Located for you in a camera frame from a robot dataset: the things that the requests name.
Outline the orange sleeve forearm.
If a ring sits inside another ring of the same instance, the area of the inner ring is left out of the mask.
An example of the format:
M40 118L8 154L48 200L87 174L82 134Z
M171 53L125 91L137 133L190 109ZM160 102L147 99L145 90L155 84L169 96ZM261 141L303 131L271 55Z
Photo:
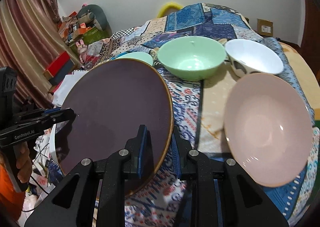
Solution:
M24 199L24 192L15 191L1 155L1 217L17 222L21 216Z

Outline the person's left hand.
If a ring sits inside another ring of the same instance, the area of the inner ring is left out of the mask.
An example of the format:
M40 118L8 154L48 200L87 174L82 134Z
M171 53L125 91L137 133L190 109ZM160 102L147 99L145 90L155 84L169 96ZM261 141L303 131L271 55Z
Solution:
M27 142L20 144L20 152L17 157L16 167L18 171L18 179L21 183L27 183L32 174L32 163L29 157L29 148Z

